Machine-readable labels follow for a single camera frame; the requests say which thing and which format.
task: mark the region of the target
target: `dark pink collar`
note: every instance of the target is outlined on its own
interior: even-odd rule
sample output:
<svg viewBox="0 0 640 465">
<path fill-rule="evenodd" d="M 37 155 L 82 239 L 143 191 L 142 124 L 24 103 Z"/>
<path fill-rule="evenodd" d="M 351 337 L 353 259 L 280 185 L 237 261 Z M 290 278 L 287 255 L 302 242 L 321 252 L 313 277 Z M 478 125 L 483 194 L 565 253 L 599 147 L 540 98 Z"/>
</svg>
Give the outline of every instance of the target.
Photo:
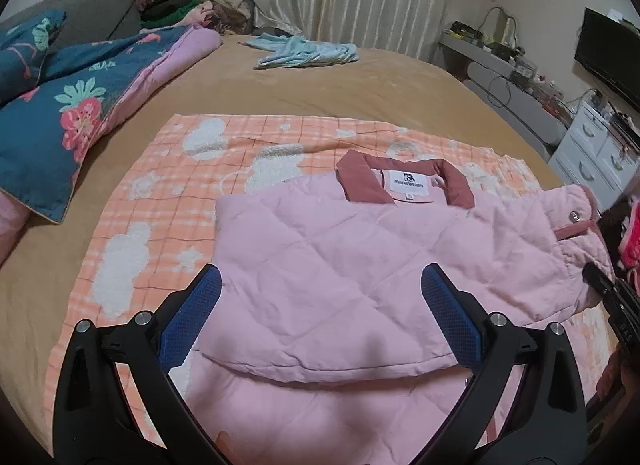
<svg viewBox="0 0 640 465">
<path fill-rule="evenodd" d="M 476 201 L 465 176 L 448 161 L 431 159 L 422 161 L 399 161 L 391 158 L 378 158 L 350 149 L 337 164 L 338 181 L 344 188 L 349 201 L 360 203 L 393 203 L 394 200 L 384 190 L 371 169 L 402 170 L 438 175 L 446 183 L 447 204 L 463 209 L 472 209 Z"/>
</svg>

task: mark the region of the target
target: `clothing label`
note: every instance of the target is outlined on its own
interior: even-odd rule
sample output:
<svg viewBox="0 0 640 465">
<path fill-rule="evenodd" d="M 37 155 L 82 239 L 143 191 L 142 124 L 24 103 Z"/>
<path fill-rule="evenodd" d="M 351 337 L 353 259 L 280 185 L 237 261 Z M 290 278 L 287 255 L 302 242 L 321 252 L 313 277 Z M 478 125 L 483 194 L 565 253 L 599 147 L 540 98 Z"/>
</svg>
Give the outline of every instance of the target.
<svg viewBox="0 0 640 465">
<path fill-rule="evenodd" d="M 389 171 L 389 190 L 415 196 L 429 195 L 429 179 L 424 174 L 415 172 L 403 172 L 400 170 Z"/>
</svg>

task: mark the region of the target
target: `metal screw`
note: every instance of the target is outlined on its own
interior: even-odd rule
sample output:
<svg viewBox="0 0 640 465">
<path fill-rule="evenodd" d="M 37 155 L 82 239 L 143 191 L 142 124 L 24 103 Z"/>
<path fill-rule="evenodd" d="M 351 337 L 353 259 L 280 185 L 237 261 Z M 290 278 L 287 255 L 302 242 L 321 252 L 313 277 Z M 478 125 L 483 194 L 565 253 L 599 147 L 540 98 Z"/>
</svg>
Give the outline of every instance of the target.
<svg viewBox="0 0 640 465">
<path fill-rule="evenodd" d="M 491 322 L 495 326 L 504 326 L 507 324 L 507 317 L 505 317 L 502 313 L 494 313 L 489 317 Z"/>
<path fill-rule="evenodd" d="M 149 324 L 151 320 L 151 312 L 150 311 L 141 311 L 136 314 L 134 321 L 136 324 L 144 326 L 145 324 Z"/>
<path fill-rule="evenodd" d="M 91 327 L 91 322 L 88 321 L 87 319 L 81 320 L 79 321 L 78 324 L 76 324 L 76 331 L 78 333 L 84 333 L 85 331 L 87 331 L 89 328 Z"/>
<path fill-rule="evenodd" d="M 555 333 L 556 335 L 562 335 L 564 333 L 564 328 L 559 322 L 552 322 L 551 324 L 549 324 L 549 327 L 551 328 L 551 331 L 553 331 L 553 333 Z"/>
</svg>

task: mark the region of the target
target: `light blue clothing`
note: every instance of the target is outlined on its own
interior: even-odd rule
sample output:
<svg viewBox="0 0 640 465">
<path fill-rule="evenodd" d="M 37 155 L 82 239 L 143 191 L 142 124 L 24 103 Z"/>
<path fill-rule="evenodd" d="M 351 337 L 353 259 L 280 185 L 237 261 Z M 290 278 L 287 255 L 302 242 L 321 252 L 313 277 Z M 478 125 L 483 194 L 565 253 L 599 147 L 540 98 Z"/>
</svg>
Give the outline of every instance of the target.
<svg viewBox="0 0 640 465">
<path fill-rule="evenodd" d="M 307 68 L 311 66 L 331 66 L 358 60 L 355 44 L 332 44 L 331 42 L 311 42 L 302 36 L 277 37 L 263 33 L 260 37 L 245 42 L 247 46 L 259 50 L 273 51 L 255 65 L 254 69 L 266 68 Z"/>
</svg>

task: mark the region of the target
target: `electronic equipment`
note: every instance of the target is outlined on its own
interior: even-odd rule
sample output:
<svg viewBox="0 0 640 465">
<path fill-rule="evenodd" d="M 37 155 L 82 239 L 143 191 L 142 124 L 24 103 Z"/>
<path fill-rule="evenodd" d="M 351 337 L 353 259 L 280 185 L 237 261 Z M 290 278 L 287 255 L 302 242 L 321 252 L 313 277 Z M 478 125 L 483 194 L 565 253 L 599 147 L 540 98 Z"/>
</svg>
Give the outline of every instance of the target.
<svg viewBox="0 0 640 465">
<path fill-rule="evenodd" d="M 640 34 L 586 8 L 575 60 L 640 112 Z"/>
</svg>

